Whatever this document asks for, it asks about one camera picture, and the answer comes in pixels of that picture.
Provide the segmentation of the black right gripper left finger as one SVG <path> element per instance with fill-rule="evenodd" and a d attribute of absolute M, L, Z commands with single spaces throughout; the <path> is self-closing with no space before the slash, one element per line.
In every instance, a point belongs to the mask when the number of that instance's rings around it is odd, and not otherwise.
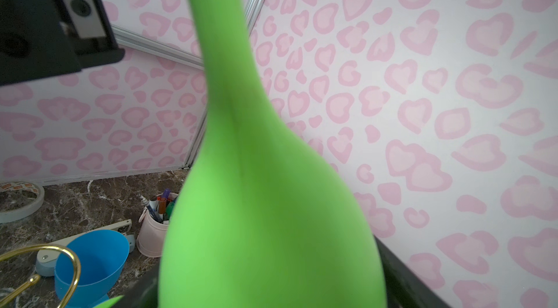
<path fill-rule="evenodd" d="M 157 308 L 160 265 L 148 270 L 113 307 Z"/>

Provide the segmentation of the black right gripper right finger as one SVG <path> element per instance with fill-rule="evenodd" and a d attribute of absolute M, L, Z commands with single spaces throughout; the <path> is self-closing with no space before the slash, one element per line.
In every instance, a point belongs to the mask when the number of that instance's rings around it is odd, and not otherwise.
<path fill-rule="evenodd" d="M 388 308 L 450 308 L 376 236 L 382 261 Z"/>

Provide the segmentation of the blue glass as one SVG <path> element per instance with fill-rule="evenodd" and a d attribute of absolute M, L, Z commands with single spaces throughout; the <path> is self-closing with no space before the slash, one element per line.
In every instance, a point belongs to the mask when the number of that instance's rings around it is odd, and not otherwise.
<path fill-rule="evenodd" d="M 68 307 L 94 307 L 108 300 L 129 256 L 129 241 L 120 232 L 95 230 L 68 244 L 82 266 L 81 277 Z"/>

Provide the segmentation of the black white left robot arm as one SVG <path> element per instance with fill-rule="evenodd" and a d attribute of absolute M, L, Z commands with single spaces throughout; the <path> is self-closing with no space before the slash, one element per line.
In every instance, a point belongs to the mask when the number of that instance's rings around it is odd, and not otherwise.
<path fill-rule="evenodd" d="M 123 60 L 102 0 L 1 0 L 1 85 Z"/>

